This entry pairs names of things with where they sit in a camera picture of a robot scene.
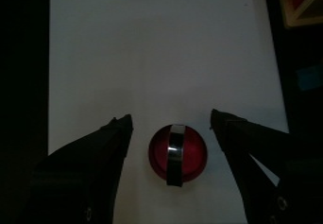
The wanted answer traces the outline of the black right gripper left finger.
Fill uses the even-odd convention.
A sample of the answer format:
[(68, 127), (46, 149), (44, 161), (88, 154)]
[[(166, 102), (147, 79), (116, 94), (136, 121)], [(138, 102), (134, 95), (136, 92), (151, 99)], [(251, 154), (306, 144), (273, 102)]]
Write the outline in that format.
[(115, 118), (38, 164), (16, 224), (112, 224), (131, 134), (131, 116)]

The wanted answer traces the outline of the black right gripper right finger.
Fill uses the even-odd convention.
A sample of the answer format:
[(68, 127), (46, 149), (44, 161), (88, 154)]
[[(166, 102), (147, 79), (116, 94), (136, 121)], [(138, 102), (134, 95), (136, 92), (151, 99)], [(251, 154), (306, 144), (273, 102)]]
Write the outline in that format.
[(247, 224), (323, 224), (323, 148), (218, 110), (211, 129), (241, 190)]

